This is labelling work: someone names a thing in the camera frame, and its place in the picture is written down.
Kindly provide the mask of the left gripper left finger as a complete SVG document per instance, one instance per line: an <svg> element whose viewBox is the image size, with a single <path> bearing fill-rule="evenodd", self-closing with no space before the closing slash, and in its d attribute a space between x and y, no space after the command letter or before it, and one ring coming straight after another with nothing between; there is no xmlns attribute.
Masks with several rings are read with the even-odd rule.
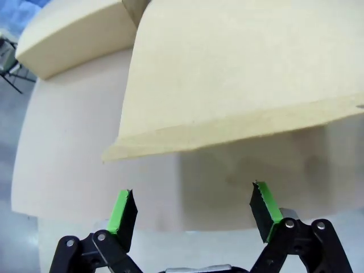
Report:
<svg viewBox="0 0 364 273"><path fill-rule="evenodd" d="M139 267L128 256L133 237L137 207L132 190L120 191L106 229L79 239L62 237L55 250L50 272L138 272Z"/></svg>

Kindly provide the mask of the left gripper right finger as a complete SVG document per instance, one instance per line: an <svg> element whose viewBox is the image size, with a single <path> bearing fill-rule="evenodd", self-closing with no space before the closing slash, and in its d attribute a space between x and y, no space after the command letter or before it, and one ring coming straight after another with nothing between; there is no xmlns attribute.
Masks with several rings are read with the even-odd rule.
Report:
<svg viewBox="0 0 364 273"><path fill-rule="evenodd" d="M280 272L289 255L297 255L307 272L352 272L341 241L327 219L307 225L284 216L267 184L253 182L250 207L266 244L251 272Z"/></svg>

